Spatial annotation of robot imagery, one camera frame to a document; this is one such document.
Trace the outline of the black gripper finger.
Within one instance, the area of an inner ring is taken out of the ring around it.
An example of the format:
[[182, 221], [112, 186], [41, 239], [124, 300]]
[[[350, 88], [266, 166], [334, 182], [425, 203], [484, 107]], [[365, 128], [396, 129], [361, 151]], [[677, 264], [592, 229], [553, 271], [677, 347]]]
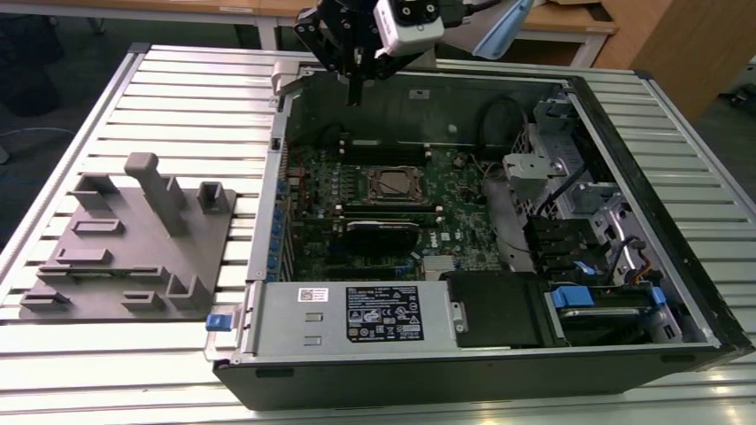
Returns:
[[377, 30], [364, 30], [356, 36], [356, 48], [360, 53], [356, 63], [356, 105], [361, 104], [365, 83], [385, 80], [413, 61], [413, 55], [390, 57], [388, 53], [378, 53], [381, 47]]
[[356, 105], [356, 29], [332, 33], [317, 16], [316, 7], [298, 12], [294, 32], [300, 42], [313, 53], [328, 72], [346, 80], [346, 105]]

